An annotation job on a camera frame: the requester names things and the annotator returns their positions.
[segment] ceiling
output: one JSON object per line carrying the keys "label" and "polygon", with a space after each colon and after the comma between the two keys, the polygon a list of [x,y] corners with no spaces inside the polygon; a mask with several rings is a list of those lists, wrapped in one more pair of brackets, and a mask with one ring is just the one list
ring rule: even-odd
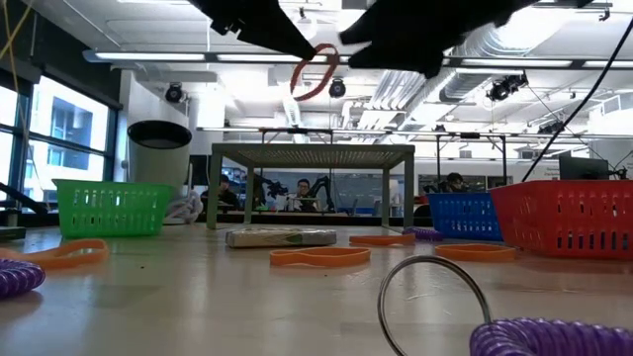
{"label": "ceiling", "polygon": [[[170,5],[173,0],[151,0],[151,4],[130,3],[135,0],[35,0],[34,7],[45,17],[55,22],[69,33],[76,36],[87,45],[99,50],[152,50],[152,51],[230,51],[230,52],[270,52],[267,49],[256,47],[250,44],[238,42],[234,36],[226,37],[217,35],[209,30],[209,21],[205,15],[190,5]],[[283,8],[291,18],[297,16],[298,6],[286,4]],[[614,6],[626,4],[630,0],[614,0]],[[323,11],[307,11],[307,17],[316,21],[316,34],[310,39],[313,45],[320,43],[335,44],[341,54],[351,54],[358,50],[359,46],[343,46],[337,38],[337,33],[341,29],[351,24],[362,11],[359,10],[336,10],[341,8],[341,0],[321,1]],[[557,24],[555,31],[549,34],[543,42],[537,44],[526,52],[526,56],[539,57],[582,57],[582,58],[607,58],[611,55],[621,34],[624,32],[631,15],[633,6],[614,7],[611,17],[601,22],[598,17],[602,14],[600,10],[592,11],[572,11],[565,14],[564,23]],[[532,35],[530,27],[537,27],[537,19],[527,25],[527,30],[523,35]],[[629,39],[620,53],[620,58],[633,58],[633,38]],[[213,72],[218,75],[218,82],[223,85],[227,96],[233,100],[232,106],[236,110],[231,110],[228,119],[231,125],[236,127],[247,123],[253,126],[256,120],[261,120],[262,124],[268,123],[279,116],[276,112],[283,112],[281,98],[286,93],[287,87],[283,84],[271,85],[271,68],[275,64],[146,64],[143,71],[158,73],[166,76],[168,73],[194,72],[199,73],[204,78],[204,73]],[[323,73],[325,67],[308,67],[305,73]],[[527,76],[531,88],[541,100],[549,107],[538,101],[534,93],[523,88],[510,99],[496,103],[494,105],[485,98],[486,90],[490,89],[490,83],[501,78],[501,75],[490,75],[488,82],[479,89],[473,90],[462,102],[468,105],[448,106],[441,105],[441,115],[432,117],[434,106],[427,105],[428,109],[418,111],[418,117],[414,117],[414,105],[423,103],[419,99],[420,87],[413,86],[411,89],[419,90],[415,92],[411,100],[403,111],[408,122],[414,123],[422,119],[426,120],[429,115],[430,121],[426,123],[422,130],[429,130],[434,127],[431,124],[444,124],[449,131],[487,131],[495,126],[511,125],[517,127],[541,118],[548,114],[548,110],[563,110],[569,114],[575,105],[578,105],[584,94],[593,85],[599,74],[597,71],[580,70],[528,70]],[[342,77],[347,87],[347,95],[342,99],[330,99],[326,93],[322,93],[315,98],[299,104],[302,117],[306,118],[304,126],[328,127],[332,119],[328,119],[330,113],[344,117],[345,102],[363,103],[369,102],[379,88],[381,83],[386,84],[387,72],[383,70],[357,70],[340,66],[335,72],[335,76]],[[395,84],[393,88],[400,88],[402,92],[406,82],[405,76],[400,77],[403,81]],[[427,85],[423,79],[417,79],[420,85]],[[156,81],[146,83],[150,88],[159,92],[167,85],[167,81]],[[185,83],[185,89],[195,93],[197,88],[205,86],[204,82]],[[600,87],[599,99],[604,100],[621,92],[633,90],[632,71],[612,71],[604,79]],[[395,113],[385,113],[390,116],[385,120],[378,120],[386,125],[391,119],[396,121],[402,116]],[[587,121],[588,113],[584,112],[574,126],[575,130],[582,130]]]}

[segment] small table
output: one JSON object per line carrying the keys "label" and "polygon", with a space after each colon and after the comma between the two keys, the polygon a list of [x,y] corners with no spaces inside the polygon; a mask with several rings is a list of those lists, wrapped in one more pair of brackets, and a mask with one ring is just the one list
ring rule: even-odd
{"label": "small table", "polygon": [[[405,226],[413,225],[413,160],[410,144],[287,144],[213,143],[209,186],[220,185],[224,157],[247,169],[244,223],[250,223],[255,168],[381,169],[383,171],[382,224],[389,225],[391,170],[405,164]],[[207,227],[216,228],[218,205],[208,202]]]}

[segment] computer monitor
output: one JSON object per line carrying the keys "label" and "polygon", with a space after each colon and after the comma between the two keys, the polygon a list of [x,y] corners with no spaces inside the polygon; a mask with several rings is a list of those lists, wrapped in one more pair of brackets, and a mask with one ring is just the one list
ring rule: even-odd
{"label": "computer monitor", "polygon": [[609,164],[604,159],[558,157],[561,180],[608,180]]}

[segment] camera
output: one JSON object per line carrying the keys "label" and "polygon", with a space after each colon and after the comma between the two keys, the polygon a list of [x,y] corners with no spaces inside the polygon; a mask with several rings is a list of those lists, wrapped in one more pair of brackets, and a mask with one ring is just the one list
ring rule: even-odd
{"label": "camera", "polygon": [[165,92],[165,100],[172,104],[180,104],[187,100],[187,93],[182,90],[182,83],[170,83]]}
{"label": "camera", "polygon": [[342,98],[345,95],[345,84],[343,79],[335,78],[329,86],[329,96],[334,99]]}

